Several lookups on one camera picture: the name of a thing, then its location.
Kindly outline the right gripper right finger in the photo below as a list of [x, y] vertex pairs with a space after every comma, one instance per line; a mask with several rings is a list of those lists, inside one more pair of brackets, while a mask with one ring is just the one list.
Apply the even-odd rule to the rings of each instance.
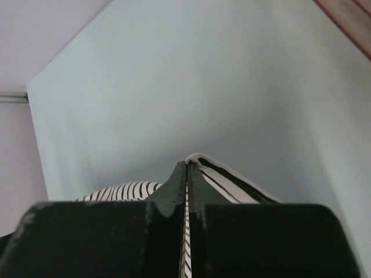
[[243, 204], [188, 170], [193, 277], [360, 277], [343, 227], [328, 207]]

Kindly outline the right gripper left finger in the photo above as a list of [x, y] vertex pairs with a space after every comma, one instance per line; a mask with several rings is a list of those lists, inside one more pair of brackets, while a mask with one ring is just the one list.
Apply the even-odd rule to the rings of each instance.
[[2, 277], [179, 277], [186, 164], [143, 201], [30, 207], [1, 256]]

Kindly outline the black white striped tank top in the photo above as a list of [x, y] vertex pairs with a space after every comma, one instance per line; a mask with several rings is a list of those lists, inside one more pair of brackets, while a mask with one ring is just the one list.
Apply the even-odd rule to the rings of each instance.
[[[203, 153], [193, 153], [186, 161], [195, 163], [201, 171], [202, 181], [206, 181], [228, 202], [234, 204], [274, 204], [279, 200], [246, 177], [240, 175], [222, 162]], [[151, 181], [128, 182], [109, 186], [77, 199], [77, 201], [139, 201], [145, 200], [162, 186]]]

